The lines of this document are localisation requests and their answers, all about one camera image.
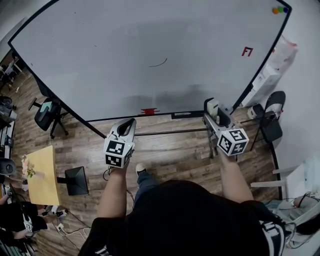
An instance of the wooden floor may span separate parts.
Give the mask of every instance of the wooden floor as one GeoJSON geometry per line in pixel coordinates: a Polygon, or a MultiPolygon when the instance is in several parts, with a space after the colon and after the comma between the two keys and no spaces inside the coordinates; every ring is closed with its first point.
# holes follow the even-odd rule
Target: wooden floor
{"type": "MultiPolygon", "coordinates": [[[[65,185],[60,184],[62,206],[77,216],[89,227],[96,216],[99,199],[106,186],[103,173],[107,166],[104,164],[104,140],[77,121],[67,115],[62,123],[69,132],[65,136],[61,129],[56,129],[55,139],[51,140],[50,131],[41,130],[34,121],[37,107],[28,111],[28,106],[37,98],[42,103],[44,97],[40,94],[36,81],[30,73],[24,70],[13,85],[11,91],[4,87],[1,91],[13,99],[17,105],[17,120],[14,131],[14,148],[11,158],[17,164],[18,172],[22,170],[20,157],[46,146],[53,145],[56,156],[56,171],[58,177],[64,177],[67,169],[84,166],[89,194],[84,196],[68,196],[65,185]]],[[[247,119],[246,109],[238,109],[234,118],[240,122],[247,119]]],[[[173,131],[181,129],[204,128],[201,118],[171,120],[168,115],[138,117],[137,133],[173,131]]],[[[93,125],[108,134],[116,120],[101,121],[93,125]]],[[[253,141],[257,124],[247,123],[243,127],[250,138],[246,153],[238,157],[238,163],[247,183],[273,181],[274,168],[272,155],[264,141],[255,144],[254,150],[249,151],[253,141]]],[[[133,195],[137,192],[137,177],[135,165],[139,162],[147,166],[148,171],[160,182],[170,179],[188,180],[200,184],[211,193],[221,195],[221,179],[219,173],[219,159],[209,158],[209,143],[207,132],[190,132],[168,135],[140,136],[134,138],[135,152],[127,170],[127,188],[133,195]]],[[[263,201],[278,197],[277,189],[260,188],[252,190],[255,199],[263,201]]],[[[127,213],[132,210],[132,200],[127,196],[127,213]]],[[[62,220],[65,230],[70,232],[84,227],[71,214],[62,220]]],[[[68,238],[80,248],[84,242],[81,236],[71,235],[68,238]]],[[[37,243],[38,255],[41,256],[69,256],[77,255],[78,250],[66,238],[61,237],[52,224],[48,230],[42,230],[33,238],[37,243]]]]}

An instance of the colored magnet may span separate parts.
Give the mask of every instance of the colored magnet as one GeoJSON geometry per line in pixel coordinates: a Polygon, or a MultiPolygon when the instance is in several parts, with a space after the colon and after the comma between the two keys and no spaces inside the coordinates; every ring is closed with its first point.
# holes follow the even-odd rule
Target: colored magnet
{"type": "Polygon", "coordinates": [[[279,13],[279,10],[278,10],[278,8],[273,8],[273,9],[272,9],[272,12],[273,12],[274,14],[278,14],[278,13],[279,13]]]}
{"type": "Polygon", "coordinates": [[[155,112],[160,112],[160,110],[156,110],[157,108],[145,108],[145,109],[141,109],[141,113],[143,114],[139,114],[139,116],[142,115],[154,115],[155,112]]]}

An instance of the black chair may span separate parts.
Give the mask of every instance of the black chair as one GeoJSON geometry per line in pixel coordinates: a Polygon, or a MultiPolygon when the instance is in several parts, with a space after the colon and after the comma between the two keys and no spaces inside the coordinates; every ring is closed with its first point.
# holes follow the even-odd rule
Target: black chair
{"type": "Polygon", "coordinates": [[[16,173],[16,163],[9,158],[0,158],[0,175],[13,175],[16,173]]]}
{"type": "Polygon", "coordinates": [[[30,110],[32,108],[32,106],[36,106],[39,108],[35,114],[35,117],[34,117],[34,121],[36,122],[36,124],[42,130],[46,131],[50,127],[51,123],[53,122],[52,129],[50,132],[51,139],[55,138],[53,133],[54,133],[54,130],[55,130],[57,124],[59,124],[62,127],[64,134],[68,135],[69,133],[67,132],[67,130],[65,129],[65,127],[63,126],[63,124],[61,122],[61,119],[63,119],[65,117],[65,115],[68,114],[68,112],[61,114],[60,113],[61,109],[62,109],[61,106],[57,102],[55,102],[53,99],[50,99],[50,98],[47,98],[43,103],[52,102],[51,109],[49,110],[49,107],[47,106],[43,110],[43,112],[41,112],[42,105],[37,103],[36,100],[37,100],[37,98],[34,98],[28,108],[28,110],[30,110]]]}
{"type": "Polygon", "coordinates": [[[5,85],[8,86],[9,91],[11,90],[11,84],[10,84],[11,79],[10,79],[10,77],[9,77],[7,74],[0,72],[0,82],[2,82],[2,85],[0,86],[0,90],[1,90],[5,85]]]}
{"type": "Polygon", "coordinates": [[[286,94],[284,91],[275,91],[269,96],[265,104],[262,117],[259,119],[259,127],[254,137],[254,141],[252,143],[250,151],[253,149],[254,144],[256,143],[259,130],[261,130],[263,139],[268,144],[271,144],[273,141],[282,137],[283,132],[279,124],[279,118],[280,118],[282,109],[284,107],[285,101],[286,101],[286,94]],[[274,104],[280,104],[279,112],[277,113],[275,113],[274,111],[266,112],[267,109],[274,104]]]}

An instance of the seated person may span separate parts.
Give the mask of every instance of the seated person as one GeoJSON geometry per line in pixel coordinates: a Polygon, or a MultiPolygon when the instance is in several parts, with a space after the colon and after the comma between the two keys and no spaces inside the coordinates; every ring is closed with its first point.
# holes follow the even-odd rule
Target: seated person
{"type": "MultiPolygon", "coordinates": [[[[6,194],[0,199],[0,240],[23,239],[31,236],[25,228],[23,212],[17,202],[7,204],[9,195],[6,194]]],[[[44,205],[32,204],[30,202],[21,202],[26,214],[30,217],[33,225],[33,232],[46,230],[47,224],[52,223],[57,217],[67,215],[64,209],[58,211],[56,215],[40,216],[38,210],[44,210],[44,205]]]]}
{"type": "Polygon", "coordinates": [[[0,184],[3,184],[7,187],[9,187],[9,184],[11,184],[15,189],[23,189],[24,191],[28,190],[28,183],[26,179],[22,180],[12,176],[0,174],[0,184]]]}

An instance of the black shirt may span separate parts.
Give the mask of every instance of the black shirt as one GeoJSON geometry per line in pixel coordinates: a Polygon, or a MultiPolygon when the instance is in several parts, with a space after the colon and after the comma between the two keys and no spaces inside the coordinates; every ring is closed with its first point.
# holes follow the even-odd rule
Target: black shirt
{"type": "Polygon", "coordinates": [[[278,220],[261,202],[170,180],[142,194],[126,217],[96,218],[79,255],[269,255],[259,221],[278,220]]]}
{"type": "Polygon", "coordinates": [[[19,232],[24,229],[23,213],[18,203],[0,205],[0,240],[10,246],[14,239],[12,231],[19,232]]]}

